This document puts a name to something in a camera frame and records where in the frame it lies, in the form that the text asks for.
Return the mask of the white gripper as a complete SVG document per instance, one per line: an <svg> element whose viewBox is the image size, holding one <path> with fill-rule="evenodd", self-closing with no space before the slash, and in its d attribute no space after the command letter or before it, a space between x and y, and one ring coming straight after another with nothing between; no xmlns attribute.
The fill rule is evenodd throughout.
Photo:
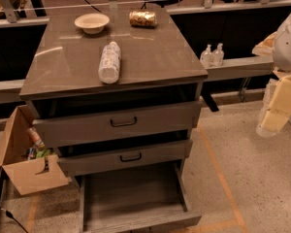
<svg viewBox="0 0 291 233"><path fill-rule="evenodd" d="M263 97L263 107L258 116L256 133L270 138L279 132L291 117L291 75L270 79Z"/></svg>

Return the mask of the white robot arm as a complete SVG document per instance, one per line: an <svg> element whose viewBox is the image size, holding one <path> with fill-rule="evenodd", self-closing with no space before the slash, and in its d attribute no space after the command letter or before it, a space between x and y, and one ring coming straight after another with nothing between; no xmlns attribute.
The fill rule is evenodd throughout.
<svg viewBox="0 0 291 233"><path fill-rule="evenodd" d="M256 132L261 137L273 137L291 117L291 14L276 32L256 45L255 55L271 55L275 67L283 76L269 82L264 95Z"/></svg>

